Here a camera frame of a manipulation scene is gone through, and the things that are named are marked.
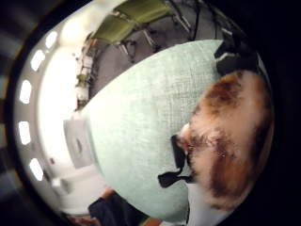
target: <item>black chair leg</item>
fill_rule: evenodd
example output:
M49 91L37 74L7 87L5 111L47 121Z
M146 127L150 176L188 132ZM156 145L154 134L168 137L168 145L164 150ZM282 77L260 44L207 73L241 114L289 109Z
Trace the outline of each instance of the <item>black chair leg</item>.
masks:
M190 39L188 38L189 40L195 40L197 37L197 33L198 33L199 15L200 15L200 9L201 9L201 4L198 0L195 0L194 9L196 12L195 29L193 30L193 33L191 34Z
M213 18L213 22L214 22L214 39L216 40L217 39L217 24L218 24L218 21L216 19L217 15L216 15L216 12L215 12L214 8L212 7L212 5L210 3L205 1L205 4L207 5L208 10L212 14L212 18Z
M178 22L177 19L176 19L176 15L172 15L172 16L171 16L171 20L172 20L172 23L173 23L175 26L179 25L179 22Z
M123 43L123 42L119 43L118 48L125 56L127 56L127 58L129 59L129 61L131 63L135 63L134 57L130 55L125 43Z
M148 30L147 30L146 28L143 29L142 32L143 32L143 34L144 34L144 36L145 36L147 42L148 42L149 45L151 46L152 51L153 51L154 53L158 52L158 50L161 49L161 46L158 45L158 44L151 38L151 36L149 35Z
M191 25L187 19L182 15L179 7L173 0L168 0L169 4L173 7L175 12L175 19L181 24L181 26L188 32L189 38L191 38Z

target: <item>chair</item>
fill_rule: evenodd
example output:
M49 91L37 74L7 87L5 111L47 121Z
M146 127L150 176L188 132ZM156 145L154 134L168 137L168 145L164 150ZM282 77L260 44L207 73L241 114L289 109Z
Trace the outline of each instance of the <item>chair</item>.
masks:
M76 78L78 80L76 87L86 88L88 85L87 76L83 73L77 74Z
M134 56L129 54L127 44L135 44L135 42L125 40L133 33L134 28L135 24L109 14L105 17L98 30L93 34L92 38L103 40L107 44L117 46L120 51L125 54L132 63L134 63Z
M190 34L191 26L182 16L180 9L173 1L170 0L168 2L172 8L162 0L128 0L117 6L115 10L135 21L138 27L146 27L152 22L171 16L179 21L182 27Z

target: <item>mint green cushion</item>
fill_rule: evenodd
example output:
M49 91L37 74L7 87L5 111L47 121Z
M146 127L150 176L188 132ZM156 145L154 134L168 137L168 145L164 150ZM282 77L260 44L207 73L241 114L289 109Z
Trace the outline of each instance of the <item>mint green cushion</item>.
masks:
M184 182L161 188L157 175L176 170L169 138L218 78L214 51L219 44L187 42L150 56L114 79L83 110L105 180L151 217L186 218Z

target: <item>white wall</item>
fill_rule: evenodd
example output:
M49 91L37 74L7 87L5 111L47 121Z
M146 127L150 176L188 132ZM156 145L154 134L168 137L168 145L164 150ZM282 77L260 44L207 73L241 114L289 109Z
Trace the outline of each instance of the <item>white wall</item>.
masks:
M67 18L58 37L58 45L40 84L38 130L40 143L53 175L67 182L70 193L60 195L60 209L69 214L86 214L87 207L101 196L107 185L93 165L76 169L65 141L63 121L76 108L76 75L78 65L72 54L81 53L88 33L97 29L105 15L120 0L93 1Z

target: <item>green upholstered chair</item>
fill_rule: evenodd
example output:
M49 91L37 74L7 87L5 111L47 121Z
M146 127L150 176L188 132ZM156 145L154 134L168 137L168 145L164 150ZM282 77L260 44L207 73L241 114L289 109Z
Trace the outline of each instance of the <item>green upholstered chair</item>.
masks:
M192 41L152 55L115 78L82 110L104 179L153 218L175 222L187 216L184 182L161 188L157 176L176 170L169 139L219 77L214 52L220 42Z
M86 88L88 85L88 81L87 81L87 76L83 73L77 74L76 75L77 78L77 84L75 85L76 87L82 87L82 88Z
M172 0L168 2L173 8L162 0L128 0L117 6L115 10L135 21L137 26L145 26L166 16L171 16L178 20L183 28L190 33L191 26L183 17L180 9Z
M134 56L129 54L129 51L126 47L128 42L131 44L134 44L134 42L125 40L133 33L134 28L134 23L109 14L105 17L98 30L93 34L92 38L103 40L107 44L116 45L120 51L130 59L131 62L134 62Z

